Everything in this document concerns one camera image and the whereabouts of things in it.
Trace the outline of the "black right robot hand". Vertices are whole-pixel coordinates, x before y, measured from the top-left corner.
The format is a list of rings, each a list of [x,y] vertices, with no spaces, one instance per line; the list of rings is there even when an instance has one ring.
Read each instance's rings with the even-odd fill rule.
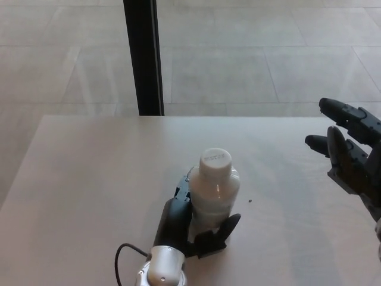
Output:
[[[320,111],[336,124],[326,136],[308,135],[305,143],[330,159],[327,175],[347,193],[363,201],[375,221],[380,219],[380,120],[362,107],[330,98]]]

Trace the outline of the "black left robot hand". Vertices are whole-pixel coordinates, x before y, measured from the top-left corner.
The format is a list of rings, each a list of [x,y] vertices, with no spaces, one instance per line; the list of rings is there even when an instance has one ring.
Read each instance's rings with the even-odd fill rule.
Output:
[[[192,242],[188,241],[193,210],[189,177],[190,173],[187,173],[181,178],[174,197],[165,203],[153,246],[171,247],[183,253],[186,258],[196,256],[201,259],[226,248],[226,241],[241,215],[233,214],[222,220],[216,232],[207,230],[197,234]]]

